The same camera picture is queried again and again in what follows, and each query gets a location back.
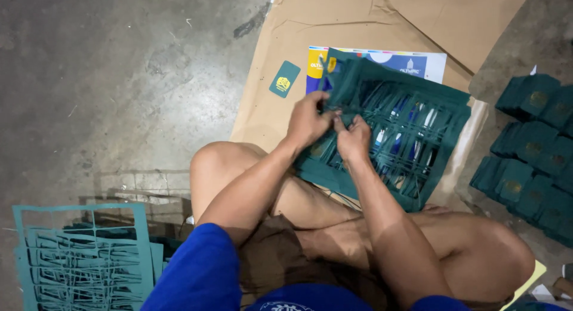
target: person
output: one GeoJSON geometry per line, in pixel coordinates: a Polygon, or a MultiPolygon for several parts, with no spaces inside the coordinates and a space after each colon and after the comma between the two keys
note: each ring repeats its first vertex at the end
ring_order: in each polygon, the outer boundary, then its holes
{"type": "Polygon", "coordinates": [[[142,310],[496,310],[513,297],[535,267],[527,245],[469,213],[406,213],[369,160],[368,124],[319,114],[327,98],[297,102],[268,154],[232,142],[197,152],[195,229],[142,310]],[[290,173],[332,127],[362,212],[290,173]]]}

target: hand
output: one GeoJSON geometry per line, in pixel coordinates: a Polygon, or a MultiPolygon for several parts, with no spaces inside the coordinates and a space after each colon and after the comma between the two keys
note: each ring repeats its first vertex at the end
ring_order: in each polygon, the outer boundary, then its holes
{"type": "Polygon", "coordinates": [[[321,137],[330,127],[332,119],[337,116],[334,111],[327,111],[322,115],[317,112],[319,102],[328,97],[326,92],[314,91],[296,102],[285,139],[303,150],[321,137]]]}
{"type": "Polygon", "coordinates": [[[346,162],[355,160],[368,160],[370,148],[370,127],[360,115],[356,115],[348,130],[340,117],[334,119],[334,130],[338,134],[337,148],[342,160],[346,162]]]}

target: blue shirt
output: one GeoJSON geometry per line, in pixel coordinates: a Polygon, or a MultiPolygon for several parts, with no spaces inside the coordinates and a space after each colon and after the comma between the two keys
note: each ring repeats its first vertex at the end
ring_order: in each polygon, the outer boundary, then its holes
{"type": "MultiPolygon", "coordinates": [[[[177,249],[142,311],[238,311],[239,258],[229,235],[215,224],[193,230],[177,249]]],[[[333,285],[294,284],[269,292],[247,311],[372,311],[354,293],[333,285]]],[[[469,311],[460,301],[431,296],[411,311],[469,311]]]]}

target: leg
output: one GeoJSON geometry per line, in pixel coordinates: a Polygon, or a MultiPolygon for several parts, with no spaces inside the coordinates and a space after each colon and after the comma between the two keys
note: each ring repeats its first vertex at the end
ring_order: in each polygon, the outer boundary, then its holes
{"type": "MultiPolygon", "coordinates": [[[[525,283],[535,268],[529,247],[507,227],[469,213],[413,213],[440,259],[456,298],[503,301],[525,283]]],[[[361,269],[374,266],[364,219],[323,230],[297,231],[305,254],[361,269]]]]}
{"type": "MultiPolygon", "coordinates": [[[[257,163],[266,153],[251,144],[214,142],[206,145],[191,160],[191,205],[195,220],[213,198],[233,179],[257,163]]],[[[287,175],[271,215],[283,214],[296,228],[318,229],[360,216],[327,197],[303,180],[287,175]]]]}

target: green tag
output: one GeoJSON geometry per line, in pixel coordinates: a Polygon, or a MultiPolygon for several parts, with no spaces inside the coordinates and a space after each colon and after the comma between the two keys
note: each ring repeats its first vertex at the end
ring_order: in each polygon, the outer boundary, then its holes
{"type": "Polygon", "coordinates": [[[275,79],[270,84],[269,90],[282,98],[287,97],[286,95],[295,82],[298,73],[300,73],[300,67],[285,60],[275,79]]]}

